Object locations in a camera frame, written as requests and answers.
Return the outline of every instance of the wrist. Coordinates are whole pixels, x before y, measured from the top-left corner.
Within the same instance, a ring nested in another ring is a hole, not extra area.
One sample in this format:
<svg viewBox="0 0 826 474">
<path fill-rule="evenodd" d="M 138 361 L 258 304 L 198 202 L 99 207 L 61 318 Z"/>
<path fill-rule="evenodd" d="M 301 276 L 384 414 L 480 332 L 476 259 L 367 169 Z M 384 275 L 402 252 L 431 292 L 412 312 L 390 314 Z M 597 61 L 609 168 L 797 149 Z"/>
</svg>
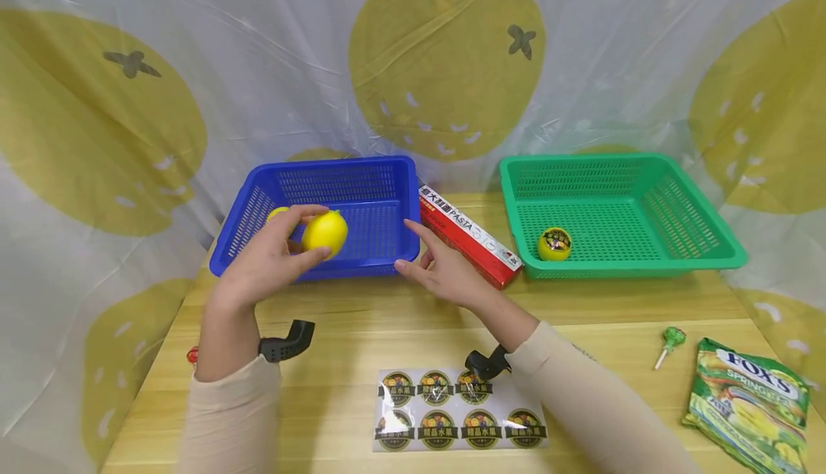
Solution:
<svg viewBox="0 0 826 474">
<path fill-rule="evenodd" d="M 480 290 L 479 293 L 473 296 L 473 299 L 468 300 L 466 304 L 463 304 L 463 307 L 468 311 L 476 314 L 479 311 L 484 311 L 491 306 L 499 305 L 506 299 L 505 294 L 501 293 L 501 291 L 492 288 L 489 285 L 485 285 L 484 290 Z"/>
<path fill-rule="evenodd" d="M 215 288 L 212 288 L 212 293 L 207 298 L 206 304 L 218 306 L 225 310 L 255 306 L 254 301 L 246 300 L 243 290 L 232 282 L 225 282 L 224 279 L 218 279 L 218 283 Z"/>
</svg>

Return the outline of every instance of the table surface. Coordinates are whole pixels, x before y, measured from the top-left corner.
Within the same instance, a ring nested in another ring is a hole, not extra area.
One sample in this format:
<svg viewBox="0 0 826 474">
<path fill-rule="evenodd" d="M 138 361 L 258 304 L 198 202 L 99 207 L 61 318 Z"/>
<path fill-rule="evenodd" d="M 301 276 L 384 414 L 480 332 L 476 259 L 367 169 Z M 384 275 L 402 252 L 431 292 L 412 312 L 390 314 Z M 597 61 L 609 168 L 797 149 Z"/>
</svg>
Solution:
<svg viewBox="0 0 826 474">
<path fill-rule="evenodd" d="M 500 195 L 449 198 L 496 239 L 511 245 Z M 197 344 L 201 307 L 216 280 L 206 263 L 126 418 L 104 474 L 173 472 L 191 377 L 186 352 Z M 748 472 L 699 431 L 679 424 L 701 338 L 747 354 L 775 356 L 716 272 L 590 282 L 531 282 L 521 275 L 506 293 L 622 377 L 676 433 L 704 472 Z M 293 285 L 260 304 L 257 317 L 265 336 L 285 336 L 294 318 L 316 323 L 311 348 L 282 365 L 279 473 L 403 474 L 426 472 L 433 465 L 440 472 L 466 472 L 468 461 L 479 473 L 593 472 L 552 419 L 547 449 L 371 452 L 378 370 L 461 366 L 471 350 L 490 352 L 495 345 L 475 316 L 401 278 Z M 688 342 L 653 371 L 661 333 L 672 324 L 684 329 Z M 826 426 L 814 408 L 808 442 L 826 443 Z M 811 447 L 808 464 L 811 473 L 816 465 L 826 465 L 826 450 Z"/>
</svg>

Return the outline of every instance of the basket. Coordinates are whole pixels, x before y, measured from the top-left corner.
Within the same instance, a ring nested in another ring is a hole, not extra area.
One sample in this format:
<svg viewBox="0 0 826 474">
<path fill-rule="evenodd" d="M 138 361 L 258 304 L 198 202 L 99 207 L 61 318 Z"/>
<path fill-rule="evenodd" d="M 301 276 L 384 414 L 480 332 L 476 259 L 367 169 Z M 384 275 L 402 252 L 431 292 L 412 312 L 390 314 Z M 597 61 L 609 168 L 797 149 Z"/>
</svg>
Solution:
<svg viewBox="0 0 826 474">
<path fill-rule="evenodd" d="M 232 204 L 210 271 L 221 277 L 276 207 L 325 204 L 347 221 L 347 241 L 338 254 L 298 280 L 394 275 L 398 258 L 419 255 L 419 238 L 403 219 L 419 221 L 418 180 L 413 160 L 346 158 L 274 163 L 251 170 Z M 295 230 L 300 240 L 303 226 Z"/>
<path fill-rule="evenodd" d="M 500 164 L 516 249 L 530 278 L 675 277 L 738 268 L 746 252 L 700 189 L 658 153 L 534 155 Z M 543 261 L 539 235 L 571 235 L 565 261 Z"/>
</svg>

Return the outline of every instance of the yellow circle pattern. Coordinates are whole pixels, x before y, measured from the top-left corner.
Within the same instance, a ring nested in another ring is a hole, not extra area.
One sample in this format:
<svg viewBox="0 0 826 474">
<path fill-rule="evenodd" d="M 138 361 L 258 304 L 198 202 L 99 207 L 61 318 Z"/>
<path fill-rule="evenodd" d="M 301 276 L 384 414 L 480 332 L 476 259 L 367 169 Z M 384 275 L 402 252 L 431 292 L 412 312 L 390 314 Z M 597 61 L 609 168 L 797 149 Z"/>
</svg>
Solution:
<svg viewBox="0 0 826 474">
<path fill-rule="evenodd" d="M 779 360 L 813 382 L 811 398 L 826 407 L 826 312 L 788 296 L 735 289 Z"/>
<path fill-rule="evenodd" d="M 774 214 L 826 207 L 822 0 L 767 14 L 711 65 L 689 124 L 726 203 Z"/>
<path fill-rule="evenodd" d="M 349 42 L 353 92 L 371 128 L 442 162 L 504 141 L 545 55 L 533 0 L 368 0 Z"/>
<path fill-rule="evenodd" d="M 95 229 L 166 229 L 207 147 L 173 67 L 129 33 L 70 14 L 0 11 L 0 34 L 0 150 L 15 174 Z"/>
<path fill-rule="evenodd" d="M 86 336 L 81 435 L 101 467 L 146 378 L 190 279 L 152 285 L 103 312 Z M 182 367 L 188 369 L 185 359 Z"/>
</svg>

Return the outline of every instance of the red object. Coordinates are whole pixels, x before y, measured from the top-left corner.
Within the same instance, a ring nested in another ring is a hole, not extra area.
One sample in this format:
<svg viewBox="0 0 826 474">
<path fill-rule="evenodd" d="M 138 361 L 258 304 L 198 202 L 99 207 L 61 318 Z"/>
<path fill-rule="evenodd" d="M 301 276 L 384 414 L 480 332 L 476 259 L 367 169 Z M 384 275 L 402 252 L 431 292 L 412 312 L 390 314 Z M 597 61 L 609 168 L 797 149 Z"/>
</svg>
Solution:
<svg viewBox="0 0 826 474">
<path fill-rule="evenodd" d="M 192 347 L 189 349 L 189 352 L 186 353 L 186 360 L 191 362 L 191 364 L 195 365 L 198 361 L 198 348 Z"/>
<path fill-rule="evenodd" d="M 514 252 L 428 185 L 419 187 L 419 208 L 422 224 L 460 251 L 494 288 L 504 289 L 522 268 Z"/>
</svg>

